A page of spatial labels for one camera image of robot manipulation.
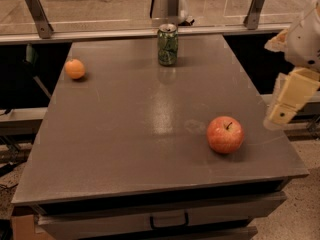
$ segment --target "apple stem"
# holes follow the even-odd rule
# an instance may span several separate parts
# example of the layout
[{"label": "apple stem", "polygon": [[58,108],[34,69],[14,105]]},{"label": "apple stem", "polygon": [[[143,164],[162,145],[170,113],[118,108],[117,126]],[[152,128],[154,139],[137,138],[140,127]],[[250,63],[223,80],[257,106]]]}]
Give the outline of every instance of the apple stem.
[{"label": "apple stem", "polygon": [[230,122],[230,124],[227,125],[227,130],[229,130],[230,125],[232,125],[232,122]]}]

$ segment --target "red apple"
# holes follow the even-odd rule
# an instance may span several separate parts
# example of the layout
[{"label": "red apple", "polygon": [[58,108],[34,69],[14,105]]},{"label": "red apple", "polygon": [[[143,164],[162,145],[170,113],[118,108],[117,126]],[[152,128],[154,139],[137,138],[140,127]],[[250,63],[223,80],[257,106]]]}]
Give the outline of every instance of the red apple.
[{"label": "red apple", "polygon": [[213,119],[207,128],[207,139],[210,147],[221,154],[238,150],[244,139],[241,124],[229,116]]}]

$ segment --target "drawer handle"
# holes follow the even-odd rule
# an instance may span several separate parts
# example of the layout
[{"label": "drawer handle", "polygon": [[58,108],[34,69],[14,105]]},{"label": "drawer handle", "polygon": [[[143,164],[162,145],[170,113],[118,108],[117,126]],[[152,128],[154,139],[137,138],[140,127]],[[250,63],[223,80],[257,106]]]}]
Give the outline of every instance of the drawer handle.
[{"label": "drawer handle", "polygon": [[189,225],[189,215],[187,212],[184,213],[184,223],[181,225],[174,225],[174,226],[168,226],[168,227],[158,227],[154,224],[154,219],[153,216],[150,216],[150,226],[153,230],[159,230],[159,229],[177,229],[177,228],[182,228],[186,227]]}]

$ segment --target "brown box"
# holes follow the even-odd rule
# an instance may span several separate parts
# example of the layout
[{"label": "brown box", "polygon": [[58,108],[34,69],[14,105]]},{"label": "brown box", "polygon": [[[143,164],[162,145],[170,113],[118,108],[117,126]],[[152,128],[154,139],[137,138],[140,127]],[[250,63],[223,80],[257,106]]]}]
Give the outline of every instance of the brown box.
[{"label": "brown box", "polygon": [[13,240],[55,240],[36,225],[35,216],[28,207],[14,209],[11,217]]}]

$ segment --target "orange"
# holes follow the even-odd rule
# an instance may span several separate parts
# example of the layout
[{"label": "orange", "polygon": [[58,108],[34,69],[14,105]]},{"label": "orange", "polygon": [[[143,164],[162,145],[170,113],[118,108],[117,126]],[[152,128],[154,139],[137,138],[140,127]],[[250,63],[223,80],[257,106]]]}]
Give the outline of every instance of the orange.
[{"label": "orange", "polygon": [[64,69],[69,77],[72,79],[79,79],[86,73],[83,63],[77,59],[68,60],[64,64]]}]

